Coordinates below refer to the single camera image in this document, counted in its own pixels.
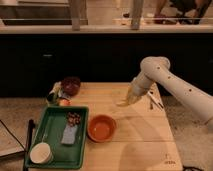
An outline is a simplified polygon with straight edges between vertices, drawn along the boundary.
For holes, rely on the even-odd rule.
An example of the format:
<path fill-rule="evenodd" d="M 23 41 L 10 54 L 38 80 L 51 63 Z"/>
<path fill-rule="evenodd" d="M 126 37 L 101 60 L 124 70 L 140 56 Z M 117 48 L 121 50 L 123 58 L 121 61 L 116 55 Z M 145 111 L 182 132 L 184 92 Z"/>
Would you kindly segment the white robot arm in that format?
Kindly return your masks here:
<path fill-rule="evenodd" d="M 141 71 L 132 80 L 126 96 L 128 105 L 136 103 L 157 82 L 196 113 L 213 133 L 213 96 L 171 73 L 170 61 L 166 57 L 146 57 L 141 61 L 140 68 Z"/>

